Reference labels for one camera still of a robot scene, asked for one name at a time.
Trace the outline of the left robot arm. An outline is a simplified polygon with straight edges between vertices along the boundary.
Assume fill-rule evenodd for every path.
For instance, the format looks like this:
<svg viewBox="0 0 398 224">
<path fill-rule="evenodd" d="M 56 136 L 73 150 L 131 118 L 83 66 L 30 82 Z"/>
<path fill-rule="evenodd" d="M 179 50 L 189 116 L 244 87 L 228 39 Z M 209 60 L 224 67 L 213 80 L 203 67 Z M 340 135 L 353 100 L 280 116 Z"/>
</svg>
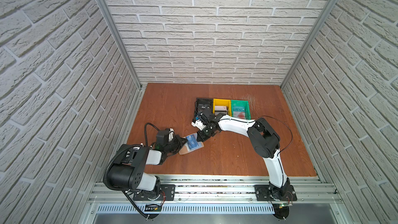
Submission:
<svg viewBox="0 0 398 224">
<path fill-rule="evenodd" d="M 103 183 L 114 191 L 146 191 L 159 195 L 160 179 L 145 173 L 147 165 L 162 165 L 168 157 L 180 152 L 188 142 L 187 138 L 174 133 L 172 129 L 160 130 L 156 142 L 146 145 L 121 145 L 107 165 Z"/>
</svg>

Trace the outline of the tan leather card holder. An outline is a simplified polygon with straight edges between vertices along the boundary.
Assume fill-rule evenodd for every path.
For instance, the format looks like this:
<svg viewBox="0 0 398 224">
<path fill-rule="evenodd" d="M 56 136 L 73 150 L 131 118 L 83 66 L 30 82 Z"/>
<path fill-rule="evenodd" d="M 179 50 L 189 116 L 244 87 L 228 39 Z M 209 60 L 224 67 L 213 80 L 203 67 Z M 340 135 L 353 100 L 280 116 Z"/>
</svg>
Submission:
<svg viewBox="0 0 398 224">
<path fill-rule="evenodd" d="M 198 138 L 197 133 L 188 135 L 184 138 L 187 140 L 187 142 L 184 144 L 182 149 L 178 152 L 180 155 L 185 155 L 185 154 L 188 154 L 190 152 L 193 152 L 195 150 L 198 150 L 198 149 L 201 149 L 204 147 L 203 142 L 199 142 L 197 140 L 197 138 Z"/>
</svg>

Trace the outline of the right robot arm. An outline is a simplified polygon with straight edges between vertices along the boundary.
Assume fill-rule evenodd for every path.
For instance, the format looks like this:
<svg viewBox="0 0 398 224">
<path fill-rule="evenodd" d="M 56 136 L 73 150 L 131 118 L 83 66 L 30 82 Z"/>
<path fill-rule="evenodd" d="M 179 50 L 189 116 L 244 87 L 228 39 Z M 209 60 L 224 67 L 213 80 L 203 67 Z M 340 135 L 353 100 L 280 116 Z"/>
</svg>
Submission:
<svg viewBox="0 0 398 224">
<path fill-rule="evenodd" d="M 214 137 L 216 132 L 229 131 L 250 139 L 255 152 L 263 158 L 268 174 L 269 187 L 273 194 L 283 196 L 290 186 L 280 158 L 280 137 L 262 117 L 256 120 L 243 120 L 226 114 L 198 112 L 192 125 L 199 129 L 198 141 L 204 142 Z"/>
</svg>

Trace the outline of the blue credit card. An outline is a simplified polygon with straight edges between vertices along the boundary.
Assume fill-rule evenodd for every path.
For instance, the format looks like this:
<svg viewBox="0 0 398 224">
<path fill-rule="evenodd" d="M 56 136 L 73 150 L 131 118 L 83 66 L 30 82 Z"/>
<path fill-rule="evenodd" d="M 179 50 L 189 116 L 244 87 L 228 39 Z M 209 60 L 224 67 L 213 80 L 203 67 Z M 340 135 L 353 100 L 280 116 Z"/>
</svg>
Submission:
<svg viewBox="0 0 398 224">
<path fill-rule="evenodd" d="M 195 150 L 198 149 L 201 145 L 199 144 L 199 142 L 197 141 L 197 134 L 191 134 L 185 137 L 188 141 L 187 141 L 187 146 L 190 150 Z"/>
</svg>

